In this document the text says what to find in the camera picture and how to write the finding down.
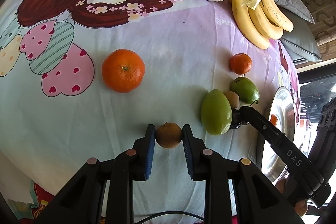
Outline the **person right hand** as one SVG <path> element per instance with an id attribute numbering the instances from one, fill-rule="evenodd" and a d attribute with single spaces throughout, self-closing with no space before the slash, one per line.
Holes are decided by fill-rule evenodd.
<path id="1" fill-rule="evenodd" d="M 283 194 L 284 190 L 285 190 L 285 185 L 286 185 L 286 178 L 282 178 L 281 180 L 278 180 L 276 182 L 276 188 L 278 189 L 278 191 Z M 307 205 L 307 200 L 301 200 L 298 201 L 295 206 L 294 206 L 295 211 L 297 212 L 297 214 L 302 217 L 303 215 L 306 214 L 307 210 L 308 210 L 308 205 Z"/>

